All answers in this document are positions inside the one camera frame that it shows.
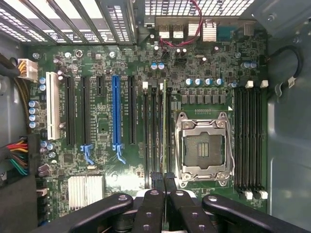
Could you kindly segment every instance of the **black pcie slot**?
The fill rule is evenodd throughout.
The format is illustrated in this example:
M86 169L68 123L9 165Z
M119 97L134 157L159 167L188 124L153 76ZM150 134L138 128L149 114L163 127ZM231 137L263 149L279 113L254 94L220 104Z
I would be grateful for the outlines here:
M74 103L74 79L65 77L66 139L69 146L73 146L76 143Z
M136 89L135 76L128 76L128 114L129 114L129 144L136 144Z
M105 96L105 76L96 76L96 94Z
M91 143L89 78L81 77L82 144Z

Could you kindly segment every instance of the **pcie slot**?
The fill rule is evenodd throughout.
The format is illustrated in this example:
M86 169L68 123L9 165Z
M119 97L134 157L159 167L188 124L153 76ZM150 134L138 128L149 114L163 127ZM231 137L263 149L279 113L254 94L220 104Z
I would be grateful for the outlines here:
M105 76L96 76L96 94L105 96Z
M136 89L135 76L128 76L128 114L129 114L129 144L136 144Z
M82 145L91 143L89 78L81 77Z
M125 164L121 153L121 80L118 75L112 76L112 131L112 150L117 152L118 160Z
M72 77L65 77L66 139L67 145L70 146L76 143L74 103L74 79Z

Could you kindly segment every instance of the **black capacitor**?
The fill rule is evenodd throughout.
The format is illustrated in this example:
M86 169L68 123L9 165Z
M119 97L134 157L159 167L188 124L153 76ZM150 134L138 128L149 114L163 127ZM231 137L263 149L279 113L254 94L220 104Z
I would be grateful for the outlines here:
M202 57L200 60L200 65L203 65L207 61L206 57Z
M180 55L181 56L185 56L187 53L187 49L182 49L181 52L180 52Z

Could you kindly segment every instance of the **blue pcie slot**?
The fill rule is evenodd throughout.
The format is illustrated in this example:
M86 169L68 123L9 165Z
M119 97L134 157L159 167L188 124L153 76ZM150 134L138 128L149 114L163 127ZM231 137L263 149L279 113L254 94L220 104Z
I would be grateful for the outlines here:
M121 80L119 75L112 76L112 135L112 150L117 152L118 160L125 164L121 151Z

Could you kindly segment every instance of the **cable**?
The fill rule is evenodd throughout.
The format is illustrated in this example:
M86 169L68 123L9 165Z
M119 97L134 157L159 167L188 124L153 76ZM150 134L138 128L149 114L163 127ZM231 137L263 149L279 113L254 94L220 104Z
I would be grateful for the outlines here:
M196 0L190 0L194 5L195 5L195 8L196 10L199 12L199 15L200 15L200 21L199 21L199 26L195 32L195 35L192 39L188 40L188 41L185 41L185 42L182 42L178 45L175 45L175 44L172 44L168 41L165 41L163 40L161 37L160 37L160 45L161 47L163 47L163 44L166 44L170 47L180 47L180 46L184 46L184 45L188 45L188 44L191 44L195 39L196 37L198 36L198 34L200 33L200 30L202 28L202 25L203 25L203 15L202 15L202 11L201 11L201 8L199 7L198 3L196 2Z

